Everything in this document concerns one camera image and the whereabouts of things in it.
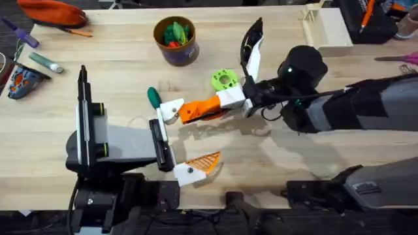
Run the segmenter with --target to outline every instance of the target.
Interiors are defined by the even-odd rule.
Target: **green gear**
[[[221,69],[212,75],[212,87],[215,91],[222,91],[238,84],[238,77],[234,71]]]

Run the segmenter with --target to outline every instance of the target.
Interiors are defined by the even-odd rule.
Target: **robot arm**
[[[240,109],[243,118],[258,109],[287,102],[281,110],[284,122],[294,131],[318,133],[336,129],[386,129],[417,131],[418,76],[365,80],[336,91],[318,93],[315,88],[327,73],[321,54],[309,46],[291,49],[276,78],[257,82],[264,39],[259,18],[245,34],[240,49],[245,82],[218,91],[206,101],[184,104],[183,99],[161,104],[162,119],[183,124],[214,119]]]

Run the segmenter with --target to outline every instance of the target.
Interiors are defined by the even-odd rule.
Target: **orange 3d printed part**
[[[185,162],[185,164],[192,166],[193,168],[204,171],[206,174],[209,174],[216,166],[217,161],[221,152],[211,153],[202,157]]]
[[[178,114],[183,124],[194,122],[198,119],[211,120],[222,116],[221,101],[217,95],[205,101],[194,101],[179,109]]]

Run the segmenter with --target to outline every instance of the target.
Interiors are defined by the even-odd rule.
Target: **orange triangular piece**
[[[185,163],[196,169],[204,171],[206,174],[209,174],[215,168],[220,155],[221,152],[218,151],[216,153],[198,157]]]

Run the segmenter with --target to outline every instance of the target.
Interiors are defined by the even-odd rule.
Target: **purple pen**
[[[23,42],[26,42],[28,45],[30,45],[30,47],[37,48],[39,46],[38,40],[33,38],[28,32],[24,31],[23,29],[19,29],[12,22],[10,22],[10,21],[8,21],[4,18],[1,18],[1,21],[3,21],[3,23],[5,23],[5,25],[7,25],[7,27],[9,27],[11,30],[14,31],[14,33],[16,34],[16,36],[19,37],[20,40],[22,40]]]

